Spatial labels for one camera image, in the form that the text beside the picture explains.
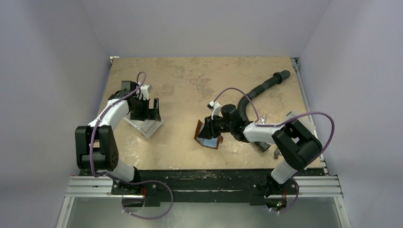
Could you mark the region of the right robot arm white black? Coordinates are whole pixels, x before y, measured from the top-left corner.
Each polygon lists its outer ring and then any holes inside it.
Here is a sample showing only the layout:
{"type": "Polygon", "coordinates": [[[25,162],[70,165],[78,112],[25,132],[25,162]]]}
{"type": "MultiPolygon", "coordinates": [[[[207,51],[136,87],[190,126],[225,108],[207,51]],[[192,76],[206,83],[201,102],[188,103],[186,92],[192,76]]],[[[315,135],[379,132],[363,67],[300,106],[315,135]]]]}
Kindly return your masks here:
{"type": "Polygon", "coordinates": [[[233,104],[213,108],[211,115],[198,121],[194,139],[204,147],[217,149],[222,133],[230,133],[239,142],[277,146],[283,160],[267,177],[266,186],[272,193],[283,190],[286,182],[304,170],[323,150],[322,143],[297,116],[279,124],[258,124],[244,120],[233,104]]]}

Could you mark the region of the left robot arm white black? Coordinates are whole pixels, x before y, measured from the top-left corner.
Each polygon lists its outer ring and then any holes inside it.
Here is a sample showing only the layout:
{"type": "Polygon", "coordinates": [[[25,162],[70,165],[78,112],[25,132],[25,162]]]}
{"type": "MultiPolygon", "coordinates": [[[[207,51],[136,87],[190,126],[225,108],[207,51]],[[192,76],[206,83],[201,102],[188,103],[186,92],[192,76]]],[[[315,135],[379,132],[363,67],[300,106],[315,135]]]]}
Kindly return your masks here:
{"type": "Polygon", "coordinates": [[[81,170],[92,176],[108,176],[123,182],[129,194],[137,194],[142,187],[138,169],[119,158],[114,130],[122,120],[150,138],[162,125],[159,99],[150,107],[151,85],[122,81],[120,90],[113,93],[98,117],[75,129],[76,160],[81,170]]]}

